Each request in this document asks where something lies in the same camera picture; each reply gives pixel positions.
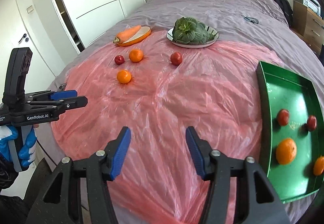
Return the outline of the blue gloved left hand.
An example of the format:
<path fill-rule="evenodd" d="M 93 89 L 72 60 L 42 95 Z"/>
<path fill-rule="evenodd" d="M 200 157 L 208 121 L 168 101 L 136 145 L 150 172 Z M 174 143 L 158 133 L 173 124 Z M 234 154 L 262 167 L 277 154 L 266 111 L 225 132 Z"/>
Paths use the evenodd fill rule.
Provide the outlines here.
<path fill-rule="evenodd" d="M 1 155 L 16 172 L 26 171 L 36 158 L 37 136 L 32 125 L 1 126 Z"/>

